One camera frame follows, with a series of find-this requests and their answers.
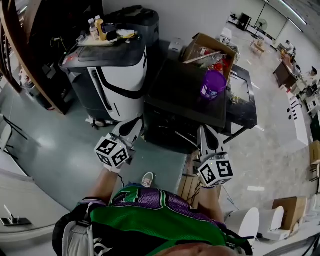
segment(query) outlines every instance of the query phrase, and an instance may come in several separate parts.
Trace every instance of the floor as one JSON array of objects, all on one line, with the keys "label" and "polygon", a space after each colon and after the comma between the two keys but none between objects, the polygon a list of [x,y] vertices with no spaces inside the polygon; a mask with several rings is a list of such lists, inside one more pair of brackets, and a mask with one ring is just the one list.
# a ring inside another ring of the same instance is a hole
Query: floor
[{"label": "floor", "polygon": [[[239,46],[238,65],[250,72],[254,83],[258,126],[229,142],[225,149],[231,158],[235,177],[224,185],[220,203],[224,211],[236,208],[263,207],[276,198],[311,196],[316,183],[308,181],[309,148],[287,155],[277,142],[276,123],[268,106],[278,92],[273,75],[279,65],[278,54],[271,47],[259,58],[252,52],[248,32],[232,30],[232,42]],[[1,113],[28,136],[24,140],[16,132],[10,140],[18,164],[53,199],[72,210],[86,196],[97,179],[102,165],[94,147],[112,127],[94,130],[85,123],[87,114],[76,101],[66,116],[46,111],[25,93],[18,95],[6,86],[0,94]],[[123,168],[124,183],[140,182],[143,174],[156,174],[154,186],[176,192],[186,155],[164,150],[141,138],[135,144],[136,155]],[[116,189],[121,187],[118,180]]]}]

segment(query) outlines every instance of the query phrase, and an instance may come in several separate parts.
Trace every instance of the hair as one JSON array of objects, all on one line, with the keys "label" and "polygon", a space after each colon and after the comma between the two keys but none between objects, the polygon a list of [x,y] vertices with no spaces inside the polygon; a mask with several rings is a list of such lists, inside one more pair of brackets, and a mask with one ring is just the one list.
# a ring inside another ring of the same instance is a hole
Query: hair
[{"label": "hair", "polygon": [[318,71],[317,71],[314,67],[312,67],[312,71],[313,71],[316,75],[318,75]]}]

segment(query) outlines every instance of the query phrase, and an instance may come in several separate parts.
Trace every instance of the fan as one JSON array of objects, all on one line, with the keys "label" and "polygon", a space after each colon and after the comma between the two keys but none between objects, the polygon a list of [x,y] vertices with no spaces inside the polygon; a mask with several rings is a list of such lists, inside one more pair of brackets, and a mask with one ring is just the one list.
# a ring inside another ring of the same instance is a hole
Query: fan
[{"label": "fan", "polygon": [[264,31],[268,28],[268,22],[265,19],[261,18],[256,22],[255,26],[257,25],[259,25],[259,28],[257,29],[256,33],[252,35],[252,37],[255,39],[258,39],[257,33],[259,30]]}]

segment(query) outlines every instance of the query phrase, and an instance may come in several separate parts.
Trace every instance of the bottle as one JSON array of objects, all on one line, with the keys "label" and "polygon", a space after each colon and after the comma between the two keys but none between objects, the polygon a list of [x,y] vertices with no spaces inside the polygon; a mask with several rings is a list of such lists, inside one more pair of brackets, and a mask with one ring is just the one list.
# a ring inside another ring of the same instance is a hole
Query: bottle
[{"label": "bottle", "polygon": [[98,34],[98,29],[95,27],[95,20],[93,18],[89,19],[89,24],[90,24],[90,34],[93,38],[93,40],[99,40],[99,34]]},{"label": "bottle", "polygon": [[103,32],[102,30],[102,24],[104,23],[104,20],[100,18],[100,16],[95,16],[95,27],[98,29],[99,32],[99,38],[101,41],[105,41],[107,39],[107,34]]}]

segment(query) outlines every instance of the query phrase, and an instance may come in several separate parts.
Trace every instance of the cardboard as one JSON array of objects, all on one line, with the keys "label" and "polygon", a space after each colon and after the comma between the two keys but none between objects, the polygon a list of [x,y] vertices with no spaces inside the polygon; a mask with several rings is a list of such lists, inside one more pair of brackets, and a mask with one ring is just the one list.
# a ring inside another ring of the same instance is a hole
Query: cardboard
[{"label": "cardboard", "polygon": [[182,60],[185,62],[194,59],[195,56],[193,55],[193,52],[197,49],[200,49],[201,47],[207,47],[217,52],[221,51],[222,54],[228,54],[231,57],[230,66],[224,70],[224,77],[228,81],[230,78],[231,69],[234,65],[236,52],[231,50],[231,48],[229,48],[225,44],[213,39],[212,37],[206,34],[198,33],[193,37],[193,41],[185,49]]},{"label": "cardboard", "polygon": [[320,142],[316,140],[309,146],[310,149],[310,165],[320,164]]},{"label": "cardboard", "polygon": [[276,199],[273,201],[272,209],[279,206],[284,208],[282,219],[282,230],[293,230],[294,225],[304,216],[307,198],[305,196]]}]

